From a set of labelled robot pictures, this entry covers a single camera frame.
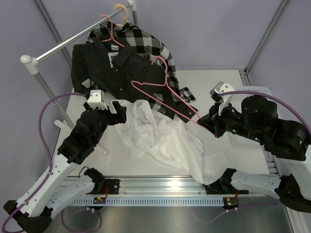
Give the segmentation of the black pinstripe shirt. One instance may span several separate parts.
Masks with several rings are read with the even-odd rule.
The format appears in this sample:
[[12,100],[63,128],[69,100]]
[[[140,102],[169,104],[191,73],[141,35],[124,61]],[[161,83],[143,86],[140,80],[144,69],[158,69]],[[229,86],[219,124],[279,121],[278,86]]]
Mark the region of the black pinstripe shirt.
[[74,91],[88,95],[92,89],[101,89],[119,100],[135,102],[147,100],[151,107],[169,118],[181,115],[176,111],[165,68],[139,55],[125,40],[117,44],[103,42],[95,37],[91,43],[74,45],[71,80]]

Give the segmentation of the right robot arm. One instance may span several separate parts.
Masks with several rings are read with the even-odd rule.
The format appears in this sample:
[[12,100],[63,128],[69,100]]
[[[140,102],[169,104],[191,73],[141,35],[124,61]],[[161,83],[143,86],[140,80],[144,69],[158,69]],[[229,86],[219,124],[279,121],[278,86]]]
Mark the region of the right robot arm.
[[232,133],[258,142],[265,151],[282,160],[290,174],[277,177],[247,174],[227,168],[206,191],[220,194],[248,191],[271,196],[286,207],[303,213],[311,211],[311,134],[301,121],[278,117],[277,104],[259,95],[246,97],[242,111],[232,104],[224,109],[216,102],[197,123],[216,138]]

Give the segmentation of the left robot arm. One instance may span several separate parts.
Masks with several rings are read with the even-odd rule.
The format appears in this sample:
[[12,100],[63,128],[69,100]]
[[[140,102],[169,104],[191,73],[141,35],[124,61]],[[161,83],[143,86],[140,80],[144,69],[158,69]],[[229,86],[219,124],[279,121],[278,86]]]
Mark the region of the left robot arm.
[[27,233],[42,233],[55,216],[84,194],[99,194],[106,187],[105,177],[94,168],[85,171],[76,182],[57,192],[59,185],[93,153],[108,126],[126,122],[126,107],[112,102],[115,113],[104,103],[85,111],[76,126],[63,141],[52,159],[52,166],[37,180],[31,189],[18,200],[9,200],[4,210]]

